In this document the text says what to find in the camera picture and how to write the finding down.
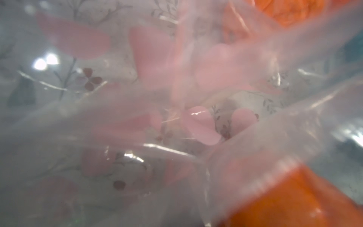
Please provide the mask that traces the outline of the clear zip-top bag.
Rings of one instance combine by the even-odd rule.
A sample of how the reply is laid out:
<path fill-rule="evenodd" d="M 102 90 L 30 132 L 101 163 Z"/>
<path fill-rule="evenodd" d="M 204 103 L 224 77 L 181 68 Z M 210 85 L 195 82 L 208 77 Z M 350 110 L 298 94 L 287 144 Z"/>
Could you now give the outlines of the clear zip-top bag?
<path fill-rule="evenodd" d="M 1 226 L 219 227 L 302 166 L 356 202 L 362 1 L 232 44 L 227 2 L 1 1 Z"/>

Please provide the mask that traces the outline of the orange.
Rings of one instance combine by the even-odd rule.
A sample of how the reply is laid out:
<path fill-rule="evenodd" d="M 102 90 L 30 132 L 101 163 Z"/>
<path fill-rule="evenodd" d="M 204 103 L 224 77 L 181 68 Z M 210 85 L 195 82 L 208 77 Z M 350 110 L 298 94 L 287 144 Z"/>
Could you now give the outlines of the orange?
<path fill-rule="evenodd" d="M 361 227 L 363 208 L 302 166 L 220 227 Z"/>
<path fill-rule="evenodd" d="M 246 3 L 277 22 L 282 27 L 290 27 L 308 19 L 321 16 L 325 12 L 339 9 L 351 1 L 228 1 L 222 16 L 224 42 L 232 44 L 254 36 L 244 25 L 238 3 Z"/>

